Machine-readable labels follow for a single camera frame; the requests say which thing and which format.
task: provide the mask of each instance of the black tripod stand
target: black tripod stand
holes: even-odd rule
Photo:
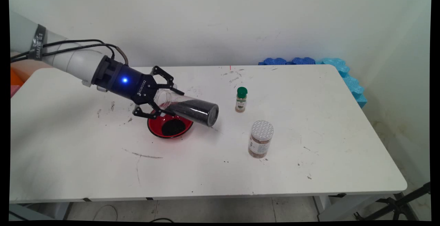
[[[394,211],[393,220],[399,220],[400,214],[404,214],[408,218],[408,220],[416,220],[415,217],[410,216],[412,213],[409,213],[409,207],[407,204],[419,198],[420,196],[425,195],[426,193],[431,194],[431,182],[424,184],[421,188],[413,191],[412,193],[409,193],[406,196],[398,198],[398,200],[395,200],[393,198],[377,200],[376,202],[386,203],[388,205],[378,210],[377,212],[374,212],[368,217],[363,218],[359,215],[358,212],[356,212],[354,216],[357,220],[376,220],[377,218],[380,218],[381,216],[391,211]]]

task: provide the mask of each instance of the blue foam block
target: blue foam block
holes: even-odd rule
[[[359,85],[359,81],[357,79],[350,75],[347,75],[342,79],[344,79],[345,84],[347,85],[355,99],[358,99],[360,96],[362,96],[364,88]]]
[[[338,70],[341,77],[346,77],[349,74],[350,68],[345,65],[345,61],[340,58],[324,58],[321,60],[323,64],[333,65]]]
[[[305,58],[294,58],[292,59],[292,65],[314,65],[315,60],[309,57]]]
[[[258,65],[285,65],[287,61],[282,58],[267,58],[263,62],[258,62]]]
[[[367,102],[367,100],[366,100],[365,96],[363,96],[363,94],[360,95],[359,98],[356,99],[356,101],[358,102],[360,108],[363,108]]]

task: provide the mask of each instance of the red plate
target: red plate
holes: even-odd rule
[[[167,122],[168,122],[168,124],[170,124],[171,122],[169,122],[169,121],[171,121],[171,120],[175,120],[175,121],[173,121],[173,123],[176,123],[176,122],[179,123],[179,126],[183,130],[179,131],[178,133],[175,133],[174,135],[169,135],[169,133],[168,133],[165,136],[164,133],[162,132],[163,126]],[[148,122],[147,122],[147,126],[148,126],[149,131],[153,135],[155,135],[157,137],[162,137],[162,138],[179,137],[180,135],[184,134],[185,132],[188,132],[188,130],[191,128],[192,124],[193,124],[193,122],[190,121],[190,120],[187,120],[186,118],[182,118],[182,117],[180,117],[178,115],[171,116],[171,115],[168,115],[168,114],[165,114],[165,116],[163,116],[163,117],[159,116],[158,118],[156,118],[154,120],[149,118]]]

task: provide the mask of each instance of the tile floor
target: tile floor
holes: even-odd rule
[[[374,203],[363,209],[369,215],[384,205]],[[162,201],[106,201],[73,203],[67,220],[148,222],[169,218],[180,223],[264,223],[314,222],[316,207],[312,197],[267,197],[227,199],[186,199]],[[391,213],[380,220],[391,220]],[[351,215],[344,221],[354,221]]]

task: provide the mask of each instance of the spice jar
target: spice jar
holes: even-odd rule
[[[247,89],[245,87],[239,87],[237,89],[237,102],[235,104],[235,110],[237,112],[244,112],[246,107]]]
[[[256,121],[252,124],[248,146],[249,154],[256,158],[265,157],[273,135],[274,127],[268,121]]]

